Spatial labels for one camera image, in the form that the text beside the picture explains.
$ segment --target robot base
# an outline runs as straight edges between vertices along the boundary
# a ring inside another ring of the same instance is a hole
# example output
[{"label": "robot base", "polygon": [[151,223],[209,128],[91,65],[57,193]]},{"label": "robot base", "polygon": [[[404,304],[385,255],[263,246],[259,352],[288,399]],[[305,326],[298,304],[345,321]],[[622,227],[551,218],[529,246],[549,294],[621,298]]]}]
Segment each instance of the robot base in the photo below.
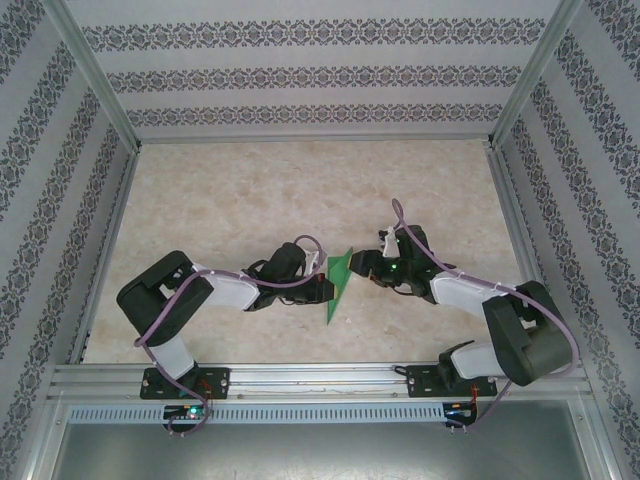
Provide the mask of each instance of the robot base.
[{"label": "robot base", "polygon": [[462,380],[446,385],[438,371],[438,365],[410,365],[395,367],[394,371],[407,379],[407,391],[411,398],[426,397],[468,397],[475,386],[480,397],[493,397],[498,394],[495,382],[488,377]]},{"label": "robot base", "polygon": [[[229,392],[229,377],[231,370],[229,368],[212,368],[198,367],[197,378],[190,388],[208,400],[226,400]],[[174,387],[164,378],[156,368],[147,368],[142,378],[142,386],[140,388],[140,398],[142,400],[184,400],[191,398],[184,392]]]}]

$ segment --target patterned wallpaper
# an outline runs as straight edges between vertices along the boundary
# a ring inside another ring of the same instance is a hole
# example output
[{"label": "patterned wallpaper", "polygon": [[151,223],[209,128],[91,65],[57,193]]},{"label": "patterned wallpaper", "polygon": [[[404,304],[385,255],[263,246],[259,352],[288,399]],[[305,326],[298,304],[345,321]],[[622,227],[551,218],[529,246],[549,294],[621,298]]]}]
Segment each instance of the patterned wallpaper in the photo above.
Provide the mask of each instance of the patterned wallpaper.
[{"label": "patterned wallpaper", "polygon": [[0,0],[0,479],[73,347],[129,153],[35,0]]},{"label": "patterned wallpaper", "polygon": [[69,0],[145,140],[488,134],[558,1],[129,3]]},{"label": "patterned wallpaper", "polygon": [[502,145],[623,478],[640,478],[639,28],[637,0],[585,2]]}]

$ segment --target beige marble floor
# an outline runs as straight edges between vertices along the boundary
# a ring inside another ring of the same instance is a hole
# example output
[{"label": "beige marble floor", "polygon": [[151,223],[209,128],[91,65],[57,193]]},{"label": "beige marble floor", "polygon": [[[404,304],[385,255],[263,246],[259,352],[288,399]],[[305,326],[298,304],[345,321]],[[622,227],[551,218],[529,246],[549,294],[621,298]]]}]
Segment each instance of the beige marble floor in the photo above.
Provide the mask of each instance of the beige marble floor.
[{"label": "beige marble floor", "polygon": [[[520,280],[480,141],[145,146],[85,362],[148,361],[115,297],[169,251],[233,270],[302,233],[330,255],[376,248],[377,231],[395,223],[394,196],[444,261]],[[201,308],[182,335],[197,361],[229,363],[426,361],[488,338],[482,319],[355,275],[329,326],[326,308]]]}]

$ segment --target green plastic piece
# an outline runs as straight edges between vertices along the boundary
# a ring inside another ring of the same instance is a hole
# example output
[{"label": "green plastic piece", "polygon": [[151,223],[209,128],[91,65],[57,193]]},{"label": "green plastic piece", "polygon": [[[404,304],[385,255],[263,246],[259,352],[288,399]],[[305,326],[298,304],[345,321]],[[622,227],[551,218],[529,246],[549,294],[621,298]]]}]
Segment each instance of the green plastic piece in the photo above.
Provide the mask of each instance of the green plastic piece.
[{"label": "green plastic piece", "polygon": [[329,277],[329,281],[333,283],[338,289],[338,297],[333,300],[329,300],[328,308],[327,308],[327,325],[331,321],[333,314],[336,311],[336,307],[338,306],[338,302],[342,297],[342,292],[344,292],[345,287],[347,286],[347,282],[349,281],[349,277],[351,276],[351,270],[349,270],[349,262],[351,261],[351,254],[353,253],[353,248],[350,248],[347,253],[342,257],[329,257],[328,266],[329,273],[327,276]]}]

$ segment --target wire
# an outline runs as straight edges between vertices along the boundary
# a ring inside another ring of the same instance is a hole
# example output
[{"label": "wire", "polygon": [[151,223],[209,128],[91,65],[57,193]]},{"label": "wire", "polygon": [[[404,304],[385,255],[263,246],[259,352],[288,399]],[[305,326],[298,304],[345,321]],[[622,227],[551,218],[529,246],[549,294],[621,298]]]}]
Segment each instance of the wire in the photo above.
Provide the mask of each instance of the wire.
[{"label": "wire", "polygon": [[205,388],[205,392],[207,393],[207,398],[209,400],[213,400],[213,397],[211,396],[213,392],[213,388],[211,388],[211,385],[209,385],[209,382],[207,382],[205,379],[201,379],[198,381],[198,383],[196,383],[196,386],[200,386],[202,385]]},{"label": "wire", "polygon": [[[501,285],[499,283],[492,283],[492,282],[489,282],[487,280],[483,280],[482,278],[477,278],[477,277],[474,277],[472,275],[467,275],[464,272],[458,272],[458,271],[455,271],[454,269],[450,268],[446,263],[442,262],[438,257],[436,257],[433,254],[433,252],[431,252],[431,250],[429,250],[425,245],[423,245],[422,242],[411,231],[411,229],[409,228],[409,225],[407,225],[407,222],[404,219],[404,210],[402,208],[402,204],[400,203],[400,201],[397,198],[394,198],[393,200],[391,200],[391,206],[393,207],[393,211],[395,212],[396,216],[398,217],[398,223],[396,224],[394,229],[397,230],[398,228],[402,227],[404,229],[404,231],[407,233],[407,235],[409,235],[411,240],[413,240],[413,242],[418,246],[418,248],[420,248],[420,250],[422,250],[425,253],[425,255],[427,255],[431,260],[433,260],[433,262],[438,267],[440,267],[443,271],[445,271],[447,273],[450,273],[451,275],[454,275],[454,276],[456,276],[458,278],[461,278],[463,280],[467,280],[468,282],[475,283],[476,285],[480,285],[481,287],[490,287],[492,289],[499,290],[501,292],[513,295],[514,297],[519,298],[523,302],[526,302],[528,305],[530,305],[533,308],[535,308],[536,310],[538,310],[540,313],[542,313],[542,315],[544,315],[549,320],[551,320],[551,322],[556,327],[558,327],[558,329],[562,332],[564,337],[567,339],[567,342],[569,342],[569,345],[571,346],[571,363],[564,370],[562,370],[560,372],[557,372],[557,373],[551,373],[551,374],[547,375],[547,378],[562,378],[562,377],[565,377],[568,374],[570,374],[573,370],[575,370],[575,368],[578,366],[578,362],[580,360],[580,353],[579,353],[579,350],[578,350],[578,344],[576,342],[576,339],[573,337],[571,331],[567,328],[567,326],[564,324],[564,322],[562,322],[562,320],[560,320],[556,315],[553,314],[553,312],[551,312],[544,305],[540,304],[539,302],[533,300],[530,297],[527,297],[526,295],[518,292],[517,290],[515,290],[513,288],[505,287],[505,286],[503,286],[503,285]],[[480,423],[481,420],[484,420],[486,417],[488,417],[488,416],[493,414],[493,412],[495,411],[496,406],[498,405],[498,402],[500,402],[502,397],[504,397],[506,395],[507,390],[509,390],[509,388],[511,387],[512,383],[513,382],[511,380],[509,380],[507,382],[507,384],[502,389],[502,391],[498,394],[496,399],[491,403],[491,405],[489,405],[489,408],[487,408],[484,411],[484,413],[482,414],[482,416],[480,416],[480,418],[478,418],[475,421],[475,423],[473,424],[474,428]]]},{"label": "wire", "polygon": [[473,398],[471,399],[471,411],[472,412],[474,410],[478,410],[478,393],[479,393],[478,387],[474,383],[471,386],[471,394],[473,395]]},{"label": "wire", "polygon": [[267,263],[266,260],[258,260],[257,262],[252,263],[249,268],[247,268],[247,270],[249,270],[251,273],[254,274],[258,274],[258,267],[261,267],[262,265],[264,265],[265,263]]},{"label": "wire", "polygon": [[[458,420],[454,420],[453,418],[447,418],[446,422],[444,423],[445,427],[448,427],[447,423],[452,423],[453,425],[455,425],[455,426],[457,426],[459,428],[462,428],[462,431],[464,431],[465,434],[467,433],[467,426],[464,423],[459,422]],[[451,434],[452,435],[453,435],[453,431],[454,430],[453,430],[453,426],[452,426],[451,427]]]},{"label": "wire", "polygon": [[309,273],[309,275],[307,275],[306,277],[303,277],[302,279],[297,280],[295,282],[291,282],[291,283],[271,283],[271,282],[265,282],[263,280],[258,280],[258,279],[255,279],[255,278],[248,277],[246,274],[228,272],[226,270],[215,270],[215,271],[212,271],[212,270],[199,270],[199,271],[194,272],[191,275],[189,275],[185,279],[185,281],[182,282],[182,285],[180,285],[180,287],[178,287],[176,292],[169,299],[169,301],[167,302],[165,307],[162,309],[162,312],[160,312],[160,315],[158,315],[158,318],[155,319],[155,321],[147,329],[147,331],[144,333],[144,335],[140,336],[139,338],[137,338],[133,342],[133,345],[135,347],[142,347],[142,349],[144,349],[144,351],[147,352],[147,355],[151,359],[151,362],[153,363],[153,365],[158,369],[158,372],[160,372],[160,374],[165,379],[167,379],[167,381],[169,383],[171,383],[177,389],[185,392],[187,395],[190,395],[193,398],[195,398],[196,400],[198,400],[202,404],[202,406],[204,408],[204,414],[203,414],[202,419],[200,420],[200,422],[198,422],[196,425],[193,426],[193,428],[191,428],[190,430],[188,430],[186,432],[175,432],[173,430],[173,428],[172,428],[174,418],[173,417],[170,418],[169,419],[169,423],[167,424],[167,430],[169,430],[169,435],[174,435],[175,433],[179,433],[180,437],[185,437],[187,435],[191,435],[192,433],[195,433],[198,430],[200,430],[205,425],[205,423],[207,423],[207,420],[209,420],[209,417],[211,416],[211,406],[209,405],[209,402],[207,401],[207,399],[205,399],[202,395],[200,395],[200,394],[194,392],[193,390],[185,387],[184,385],[180,384],[171,375],[169,375],[169,373],[162,367],[162,365],[160,365],[160,363],[158,362],[158,359],[156,358],[156,356],[153,354],[153,352],[147,346],[147,341],[149,340],[149,338],[156,332],[156,330],[158,330],[160,325],[162,325],[162,322],[165,321],[165,319],[169,315],[169,312],[174,307],[176,302],[180,299],[180,297],[185,292],[187,287],[193,281],[195,281],[197,278],[200,278],[200,277],[202,277],[204,275],[209,275],[211,273],[216,273],[216,274],[219,274],[219,275],[225,275],[227,277],[238,278],[238,279],[248,278],[249,279],[248,281],[251,281],[252,283],[254,283],[256,285],[262,285],[262,286],[271,287],[271,288],[292,288],[292,287],[297,287],[299,285],[302,285],[302,284],[308,282],[313,277],[315,277],[316,273],[318,273],[318,270],[320,270],[320,267],[322,267],[322,264],[324,263],[324,261],[325,261],[325,259],[327,257],[327,254],[322,249],[322,245],[320,245],[320,242],[315,237],[312,237],[311,235],[300,235],[298,238],[296,238],[293,241],[293,243],[297,245],[298,242],[300,242],[300,240],[304,240],[304,239],[311,240],[313,243],[315,243],[316,247],[318,248],[318,263],[315,266],[315,268],[311,271],[311,273]]},{"label": "wire", "polygon": [[413,293],[411,293],[411,292],[401,292],[396,287],[391,287],[391,290],[396,292],[398,295],[402,295],[404,297],[413,297]]}]

